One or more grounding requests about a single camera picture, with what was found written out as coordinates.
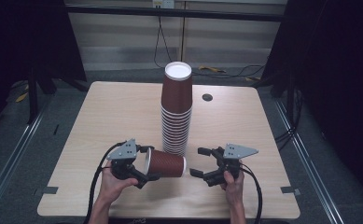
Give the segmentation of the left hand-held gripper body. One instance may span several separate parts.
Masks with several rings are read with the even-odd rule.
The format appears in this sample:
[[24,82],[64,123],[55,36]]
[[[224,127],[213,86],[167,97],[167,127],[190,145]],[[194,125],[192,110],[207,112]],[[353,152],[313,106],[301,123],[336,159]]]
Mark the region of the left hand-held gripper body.
[[110,162],[111,174],[117,179],[128,178],[138,179],[139,175],[133,162],[137,157],[136,144],[134,139],[130,139],[115,147],[106,159]]

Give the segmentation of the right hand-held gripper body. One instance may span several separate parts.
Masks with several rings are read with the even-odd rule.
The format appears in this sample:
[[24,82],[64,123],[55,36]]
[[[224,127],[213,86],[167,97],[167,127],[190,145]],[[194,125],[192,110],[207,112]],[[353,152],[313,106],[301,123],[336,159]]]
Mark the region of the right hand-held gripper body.
[[223,184],[225,182],[223,177],[225,171],[229,171],[234,178],[237,178],[241,168],[240,159],[258,153],[257,149],[231,143],[228,143],[225,147],[218,147],[212,150],[213,154],[211,156],[216,159],[218,168],[215,171],[205,173],[207,178],[205,182],[209,187]]

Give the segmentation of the single brown paper cup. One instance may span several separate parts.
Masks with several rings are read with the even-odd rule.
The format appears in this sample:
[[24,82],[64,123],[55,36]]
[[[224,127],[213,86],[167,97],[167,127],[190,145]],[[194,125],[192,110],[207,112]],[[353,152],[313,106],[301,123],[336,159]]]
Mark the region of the single brown paper cup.
[[161,177],[181,177],[187,168],[183,156],[170,154],[156,149],[149,149],[146,154],[145,174],[160,174]]

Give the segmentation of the stack of brown paper cups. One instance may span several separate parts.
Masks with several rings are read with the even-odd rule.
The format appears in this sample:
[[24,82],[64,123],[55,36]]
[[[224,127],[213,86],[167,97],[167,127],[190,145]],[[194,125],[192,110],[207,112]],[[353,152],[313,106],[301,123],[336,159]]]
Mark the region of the stack of brown paper cups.
[[187,63],[165,66],[161,91],[162,143],[165,152],[184,156],[192,113],[192,74]]

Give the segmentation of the person's left hand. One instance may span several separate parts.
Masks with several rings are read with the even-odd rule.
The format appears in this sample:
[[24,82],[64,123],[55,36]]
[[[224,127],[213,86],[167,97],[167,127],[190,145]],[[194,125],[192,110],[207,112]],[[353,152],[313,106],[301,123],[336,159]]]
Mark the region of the person's left hand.
[[121,192],[138,183],[135,178],[120,180],[114,177],[109,168],[102,171],[101,187],[96,202],[100,205],[110,206],[121,194]]

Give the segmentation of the person's right hand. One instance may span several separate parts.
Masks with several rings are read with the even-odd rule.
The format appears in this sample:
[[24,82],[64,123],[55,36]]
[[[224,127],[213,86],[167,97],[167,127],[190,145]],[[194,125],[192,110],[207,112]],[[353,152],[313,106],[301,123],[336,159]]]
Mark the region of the person's right hand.
[[229,171],[223,174],[225,182],[220,187],[225,191],[226,200],[230,208],[244,207],[244,173],[234,178]]

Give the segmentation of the grey tape strip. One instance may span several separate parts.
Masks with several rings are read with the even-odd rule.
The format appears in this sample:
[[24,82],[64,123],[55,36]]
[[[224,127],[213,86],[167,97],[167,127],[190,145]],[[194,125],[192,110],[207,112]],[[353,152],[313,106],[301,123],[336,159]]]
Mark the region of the grey tape strip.
[[293,188],[291,186],[281,187],[280,190],[282,191],[283,194],[292,193],[295,196],[299,196],[300,195],[300,190],[299,189],[295,189],[295,188]]
[[38,188],[35,190],[34,195],[41,196],[43,194],[56,194],[57,190],[58,190],[57,187]]

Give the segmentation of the black metal stand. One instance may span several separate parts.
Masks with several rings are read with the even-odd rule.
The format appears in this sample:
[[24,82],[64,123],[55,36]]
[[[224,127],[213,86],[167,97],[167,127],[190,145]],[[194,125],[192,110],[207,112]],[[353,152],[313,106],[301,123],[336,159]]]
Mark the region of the black metal stand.
[[[58,75],[57,79],[64,81],[68,85],[74,87],[79,91],[88,91],[88,87],[79,83],[76,79]],[[29,94],[29,120],[28,124],[32,124],[38,117],[38,98],[37,87],[40,87],[45,94],[53,94],[56,92],[57,87],[54,84],[54,77],[51,75],[44,75],[42,72],[36,72],[34,68],[31,68],[27,76],[28,81],[28,94]]]

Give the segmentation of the black curtain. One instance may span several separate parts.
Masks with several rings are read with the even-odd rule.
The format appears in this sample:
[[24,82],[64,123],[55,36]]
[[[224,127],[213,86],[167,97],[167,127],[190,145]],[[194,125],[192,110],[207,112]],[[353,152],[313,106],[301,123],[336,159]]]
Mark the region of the black curtain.
[[363,0],[287,0],[262,79],[302,92],[363,186]]
[[44,93],[56,91],[54,78],[87,89],[64,0],[0,0],[0,113],[11,86],[29,78]]

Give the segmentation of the black horizontal bar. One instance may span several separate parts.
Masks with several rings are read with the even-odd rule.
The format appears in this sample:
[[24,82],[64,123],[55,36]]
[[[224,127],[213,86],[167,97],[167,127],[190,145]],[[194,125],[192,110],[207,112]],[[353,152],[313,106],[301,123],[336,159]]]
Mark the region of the black horizontal bar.
[[169,9],[169,8],[147,8],[147,7],[100,7],[92,5],[66,4],[68,12],[92,13],[110,15],[136,15],[136,16],[157,16],[157,17],[177,17],[194,19],[216,19],[235,21],[272,21],[281,22],[286,19],[284,15],[219,12],[190,9]]

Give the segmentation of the metal floor rail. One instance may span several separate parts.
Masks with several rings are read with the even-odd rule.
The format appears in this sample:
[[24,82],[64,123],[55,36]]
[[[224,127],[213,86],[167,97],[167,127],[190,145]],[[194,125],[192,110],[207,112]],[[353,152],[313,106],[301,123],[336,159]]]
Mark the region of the metal floor rail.
[[44,101],[42,107],[38,110],[37,114],[34,118],[28,122],[26,128],[21,135],[20,140],[14,146],[14,149],[7,159],[7,162],[4,168],[1,170],[0,173],[0,199],[7,187],[9,179],[12,177],[13,173],[15,172],[16,167],[18,166],[21,157],[23,156],[26,148],[29,146],[31,139],[35,135],[37,128],[39,127],[41,120],[43,118],[44,112],[47,110],[51,99],[48,98]]
[[329,222],[331,224],[344,224],[341,213],[337,205],[333,201],[320,174],[318,173],[314,165],[314,162],[309,152],[307,151],[306,146],[304,145],[303,141],[300,138],[300,135],[295,130],[292,130],[291,122],[288,120],[286,115],[286,107],[282,102],[279,101],[277,101],[275,105],[279,112],[280,118],[286,127],[287,132],[290,134],[290,139],[292,140],[292,144],[296,149],[297,153],[299,154],[301,163],[305,169],[305,172],[309,176],[314,191],[322,207],[324,208],[324,211],[328,217]]

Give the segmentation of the white wall power outlet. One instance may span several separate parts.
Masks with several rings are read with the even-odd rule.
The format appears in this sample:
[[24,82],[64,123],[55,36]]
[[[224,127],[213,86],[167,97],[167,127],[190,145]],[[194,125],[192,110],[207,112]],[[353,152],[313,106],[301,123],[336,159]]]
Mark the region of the white wall power outlet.
[[154,8],[175,8],[175,0],[152,0]]

